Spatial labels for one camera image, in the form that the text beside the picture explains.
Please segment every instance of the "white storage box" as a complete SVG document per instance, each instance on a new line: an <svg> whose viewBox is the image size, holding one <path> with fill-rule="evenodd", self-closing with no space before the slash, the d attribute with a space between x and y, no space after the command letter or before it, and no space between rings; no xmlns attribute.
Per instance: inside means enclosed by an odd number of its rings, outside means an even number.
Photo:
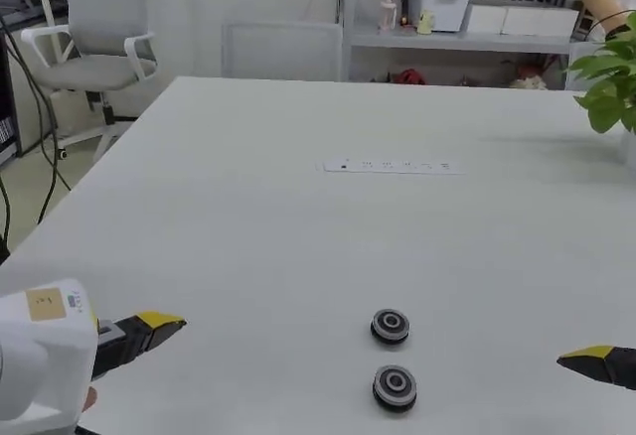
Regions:
<svg viewBox="0 0 636 435"><path fill-rule="evenodd" d="M566 8L547 8L539 25L539 36L570 38L576 26L578 12Z"/></svg>
<svg viewBox="0 0 636 435"><path fill-rule="evenodd" d="M469 5L466 31L469 33L501 34L508 8L505 6Z"/></svg>
<svg viewBox="0 0 636 435"><path fill-rule="evenodd" d="M569 38L578 12L563 8L508 7L504 35Z"/></svg>
<svg viewBox="0 0 636 435"><path fill-rule="evenodd" d="M502 34L536 36L543 16L542 8L509 6Z"/></svg>
<svg viewBox="0 0 636 435"><path fill-rule="evenodd" d="M469 0L410 0L409 19L417 26L423 11L433 15L433 31L456 32L461 28Z"/></svg>

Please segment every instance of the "potted plant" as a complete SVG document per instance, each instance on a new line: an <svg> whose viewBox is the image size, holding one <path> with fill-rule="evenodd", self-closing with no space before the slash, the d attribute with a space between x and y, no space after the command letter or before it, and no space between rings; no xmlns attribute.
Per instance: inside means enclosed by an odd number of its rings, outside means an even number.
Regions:
<svg viewBox="0 0 636 435"><path fill-rule="evenodd" d="M593 82L576 101L587 110L592 129L604 134L619 122L625 128L625 162L636 170L636 13L627 18L629 31L620 33L591 56L576 60L570 70Z"/></svg>

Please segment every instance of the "white shelf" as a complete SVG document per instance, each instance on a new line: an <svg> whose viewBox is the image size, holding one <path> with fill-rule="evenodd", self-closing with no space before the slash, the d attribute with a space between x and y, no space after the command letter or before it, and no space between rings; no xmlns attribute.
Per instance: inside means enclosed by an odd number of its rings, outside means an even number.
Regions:
<svg viewBox="0 0 636 435"><path fill-rule="evenodd" d="M490 35L478 33L433 33L419 35L413 29L379 31L375 26L356 25L352 46L366 48L411 48L422 50L492 51L567 55L569 38Z"/></svg>

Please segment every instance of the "black and white bearing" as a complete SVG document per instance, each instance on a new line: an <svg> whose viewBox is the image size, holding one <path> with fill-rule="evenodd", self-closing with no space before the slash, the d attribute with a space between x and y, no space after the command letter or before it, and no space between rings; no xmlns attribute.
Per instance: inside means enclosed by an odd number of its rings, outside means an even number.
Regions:
<svg viewBox="0 0 636 435"><path fill-rule="evenodd" d="M381 367L374 379L374 397L386 410L407 412L417 399L415 377L399 365Z"/></svg>
<svg viewBox="0 0 636 435"><path fill-rule="evenodd" d="M395 309L378 311L371 322L371 334L380 342L392 346L406 340L409 328L406 316Z"/></svg>

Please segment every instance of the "cable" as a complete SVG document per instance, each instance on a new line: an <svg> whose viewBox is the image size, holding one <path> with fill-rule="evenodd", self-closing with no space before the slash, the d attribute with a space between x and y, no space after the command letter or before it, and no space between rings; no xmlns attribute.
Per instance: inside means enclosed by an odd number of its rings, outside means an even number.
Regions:
<svg viewBox="0 0 636 435"><path fill-rule="evenodd" d="M9 54L11 55L11 57L15 61L17 61L17 62L20 61L19 58L16 56L16 54L13 52L13 50L10 47L7 47L7 51L9 52ZM40 149L42 150L42 155L44 155L44 158L47 160L47 162L49 163L51 168L55 169L56 172L58 172L58 177L60 178L60 181L64 184L66 189L70 192L71 191L71 187L69 186L69 184L67 183L65 178L60 173L60 170L55 168L55 166L53 165L53 161L51 160L51 158L47 154L47 150L44 147L44 117L43 117L43 114L42 114L42 105L40 105L40 99L38 98L38 95L36 94L36 90L33 87L33 84L31 83L31 81L29 79L27 79L27 83L29 85L29 89L31 90L31 93L33 94L34 99L36 100L36 106L38 107L38 118L39 118L38 120L39 120L39 123L40 123Z"/></svg>
<svg viewBox="0 0 636 435"><path fill-rule="evenodd" d="M9 202L9 195L7 194L7 189L4 186L2 176L0 176L0 191L2 191L2 198L4 199L4 210L6 214L2 237L4 239L4 244L9 244L9 228L11 227L11 202Z"/></svg>
<svg viewBox="0 0 636 435"><path fill-rule="evenodd" d="M33 75L31 74L31 70L29 70L29 67L24 61L24 57L22 56L22 53L20 53L18 44L16 43L16 40L13 37L13 35L9 32L9 27L7 26L6 21L4 21L4 17L2 16L2 14L0 14L0 25L2 26L2 29L4 30L5 35L11 42L11 46L13 46L13 50L15 51L17 57L19 58L18 64L20 65L20 68L22 68L22 71L27 76L27 79L33 84L38 94L44 101L45 106L47 107L47 112L49 114L49 121L51 123L51 135L53 137L53 147L54 147L53 174L51 176L51 185L49 186L49 191L47 192L47 196L45 197L44 203L42 204L42 209L40 210L40 215L38 216L38 224L40 224L42 220L44 219L45 214L47 213L47 208L49 207L49 203L51 202L51 197L53 196L53 192L55 191L56 185L58 183L58 159L59 159L58 154L60 152L60 146L58 145L58 133L56 131L55 117L54 117L53 108L51 107L51 104L47 100L47 97L44 95L42 88L36 83L35 79L33 78Z"/></svg>
<svg viewBox="0 0 636 435"><path fill-rule="evenodd" d="M583 38L584 41L587 41L587 38L589 38L589 35L591 34L592 31L594 31L594 28L596 28L598 25L600 25L601 23L604 23L607 20L611 20L612 18L617 17L618 15L622 15L623 13L632 13L632 12L636 12L636 10L623 10L623 11L619 11L618 13L614 13L613 15L609 15L606 16L605 18L603 18L602 20L598 20L596 23L594 23L592 25L592 27L589 29L589 31L587 32L587 34L585 35L585 38Z"/></svg>

